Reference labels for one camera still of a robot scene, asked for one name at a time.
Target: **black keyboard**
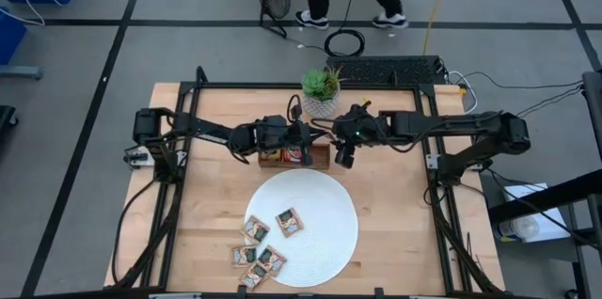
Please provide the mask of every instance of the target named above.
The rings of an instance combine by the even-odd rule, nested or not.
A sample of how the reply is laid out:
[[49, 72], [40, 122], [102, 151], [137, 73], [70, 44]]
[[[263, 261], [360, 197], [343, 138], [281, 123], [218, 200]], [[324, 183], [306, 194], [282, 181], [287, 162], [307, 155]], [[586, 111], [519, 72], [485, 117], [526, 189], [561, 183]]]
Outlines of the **black keyboard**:
[[438, 55], [330, 57], [326, 65], [350, 83], [445, 84], [447, 74]]

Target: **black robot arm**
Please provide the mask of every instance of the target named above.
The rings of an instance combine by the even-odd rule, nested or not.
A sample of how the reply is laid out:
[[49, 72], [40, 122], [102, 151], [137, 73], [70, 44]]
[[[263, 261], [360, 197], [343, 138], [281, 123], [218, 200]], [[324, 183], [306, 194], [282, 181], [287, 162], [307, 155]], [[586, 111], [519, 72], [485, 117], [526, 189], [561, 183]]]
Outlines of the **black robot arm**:
[[338, 138], [334, 143], [337, 164], [351, 168], [355, 148], [362, 145], [389, 145], [405, 153], [427, 137], [472, 135], [475, 142], [469, 148], [440, 154], [429, 163], [440, 180], [456, 185], [467, 168], [487, 164], [500, 153], [521, 154], [531, 147], [525, 120], [510, 113], [430, 117], [413, 111], [381, 111], [375, 118], [367, 111], [369, 105], [354, 104], [347, 114], [331, 120], [332, 133]]
[[[154, 160], [155, 177], [164, 182], [174, 182], [179, 178], [177, 151], [168, 149], [167, 144], [186, 138], [198, 138], [223, 145], [232, 157], [245, 164], [248, 164], [246, 156], [254, 153], [296, 148], [301, 150], [301, 164], [311, 165], [309, 147], [315, 139], [328, 132], [303, 123], [300, 120], [299, 104], [289, 112], [290, 124], [283, 116], [268, 116], [229, 128], [184, 112], [144, 108], [135, 114], [133, 140], [138, 146], [147, 148]], [[161, 131], [163, 121], [170, 127], [164, 134]]]

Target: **wire bundle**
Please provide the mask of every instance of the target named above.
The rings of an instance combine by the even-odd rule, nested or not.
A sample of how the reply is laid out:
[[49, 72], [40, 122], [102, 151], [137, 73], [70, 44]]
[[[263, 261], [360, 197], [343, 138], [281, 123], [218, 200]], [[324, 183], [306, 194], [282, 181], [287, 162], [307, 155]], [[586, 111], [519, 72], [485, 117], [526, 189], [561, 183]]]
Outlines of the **wire bundle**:
[[557, 88], [557, 87], [571, 87], [570, 89], [566, 90], [565, 92], [562, 92], [558, 95], [555, 95], [553, 97], [550, 98], [546, 98], [532, 106], [527, 107], [526, 109], [516, 113], [517, 117], [520, 118], [525, 118], [526, 116], [528, 116], [529, 114], [539, 111], [541, 109], [543, 109], [544, 107], [547, 107], [551, 104], [560, 102], [570, 96], [574, 96], [578, 93], [580, 93], [580, 91], [583, 89], [583, 82], [582, 81], [576, 81], [573, 83], [567, 83], [567, 84], [556, 84], [556, 85], [543, 85], [543, 86], [505, 86], [502, 84], [499, 84], [498, 82], [496, 82], [493, 78], [491, 78], [488, 74], [481, 72], [481, 71], [474, 71], [472, 73], [463, 75], [462, 73], [460, 73], [459, 71], [450, 71], [449, 74], [455, 74], [458, 75], [460, 77], [460, 79], [455, 81], [455, 85], [457, 85], [458, 83], [460, 83], [461, 81], [463, 81], [466, 85], [467, 85], [467, 89], [470, 92], [470, 94], [472, 95], [473, 99], [474, 99], [474, 104], [468, 109], [468, 111], [466, 111], [467, 114], [469, 114], [470, 112], [474, 111], [477, 108], [477, 105], [479, 104], [479, 101], [477, 99], [477, 95], [474, 91], [474, 88], [472, 88], [472, 85], [468, 82], [468, 77], [471, 75], [475, 75], [475, 74], [479, 74], [484, 76], [485, 78], [487, 78], [494, 86], [499, 87], [499, 88], [506, 88], [506, 89], [541, 89], [541, 88]]

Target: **wooden tabletop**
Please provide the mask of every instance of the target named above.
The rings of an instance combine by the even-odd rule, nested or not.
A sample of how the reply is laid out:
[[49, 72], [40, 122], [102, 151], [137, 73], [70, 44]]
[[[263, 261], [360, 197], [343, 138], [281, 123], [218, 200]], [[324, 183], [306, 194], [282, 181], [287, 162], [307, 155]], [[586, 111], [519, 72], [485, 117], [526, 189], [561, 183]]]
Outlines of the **wooden tabletop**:
[[[178, 84], [155, 85], [150, 107], [173, 109], [178, 88]], [[200, 93], [197, 117], [233, 127], [263, 116], [283, 115], [294, 93], [300, 91], [204, 89]], [[362, 103], [363, 99], [372, 101], [369, 111], [373, 115], [377, 115], [378, 110], [415, 110], [411, 92], [344, 90], [335, 115], [346, 113], [351, 104]], [[440, 115], [463, 112], [458, 87], [437, 86], [436, 103]], [[423, 104], [428, 109], [426, 99]], [[454, 153], [469, 146], [470, 140], [447, 137], [445, 145], [449, 153]], [[282, 171], [260, 169], [257, 155], [249, 157], [249, 161], [251, 165], [243, 165], [234, 161], [223, 146], [193, 141], [167, 285], [169, 291], [236, 291], [244, 270], [230, 266], [230, 248], [244, 243], [239, 230], [246, 206], [266, 180]], [[291, 288], [269, 280], [257, 291], [371, 294], [375, 287], [382, 287], [385, 294], [444, 294], [434, 219], [431, 209], [422, 200], [427, 181], [421, 146], [406, 154], [388, 147], [357, 149], [352, 169], [332, 164], [325, 172], [347, 189], [356, 206], [359, 234], [351, 261], [339, 275], [315, 288]], [[151, 177], [150, 168], [135, 171], [126, 201]], [[475, 172], [467, 171], [462, 182], [481, 189]], [[148, 242], [158, 189], [157, 184], [143, 194], [125, 217], [118, 252], [119, 276], [125, 274]], [[483, 196], [466, 188], [455, 188], [454, 193], [465, 243], [466, 234], [470, 232], [473, 255], [478, 257], [494, 284], [503, 289]], [[157, 283], [163, 252], [161, 246], [155, 253], [151, 285]], [[452, 252], [450, 258], [455, 288], [460, 289], [456, 257]], [[112, 283], [109, 272], [106, 285]]]

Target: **white sneaker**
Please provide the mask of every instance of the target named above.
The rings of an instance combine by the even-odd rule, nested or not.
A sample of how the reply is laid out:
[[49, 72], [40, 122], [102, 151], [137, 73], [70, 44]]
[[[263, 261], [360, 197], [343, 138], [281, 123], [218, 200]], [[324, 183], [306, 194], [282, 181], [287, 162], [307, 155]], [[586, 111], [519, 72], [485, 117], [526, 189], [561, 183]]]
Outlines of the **white sneaker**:
[[299, 24], [306, 27], [315, 27], [318, 30], [326, 30], [329, 27], [328, 19], [326, 17], [322, 17], [319, 20], [312, 20], [309, 10], [299, 11], [294, 14], [294, 17]]
[[407, 28], [410, 23], [403, 14], [396, 13], [393, 15], [393, 17], [387, 18], [387, 14], [385, 12], [381, 12], [378, 16], [372, 19], [372, 25], [378, 28]]

